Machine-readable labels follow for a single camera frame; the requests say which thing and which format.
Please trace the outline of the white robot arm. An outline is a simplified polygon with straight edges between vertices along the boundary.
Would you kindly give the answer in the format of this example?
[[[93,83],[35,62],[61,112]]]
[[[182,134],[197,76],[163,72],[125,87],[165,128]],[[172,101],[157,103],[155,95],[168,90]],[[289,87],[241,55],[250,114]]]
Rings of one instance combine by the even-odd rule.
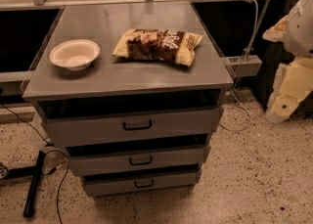
[[[273,123],[290,118],[313,91],[313,0],[298,0],[289,14],[267,29],[262,37],[283,42],[294,60],[277,70],[266,118]]]

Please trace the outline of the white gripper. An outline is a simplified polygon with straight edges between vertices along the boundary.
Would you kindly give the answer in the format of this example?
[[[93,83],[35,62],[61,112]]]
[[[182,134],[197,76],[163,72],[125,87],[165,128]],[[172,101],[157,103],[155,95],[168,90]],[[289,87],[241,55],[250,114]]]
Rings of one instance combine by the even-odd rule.
[[[272,123],[289,119],[312,91],[312,58],[296,57],[289,65],[279,64],[265,117]]]

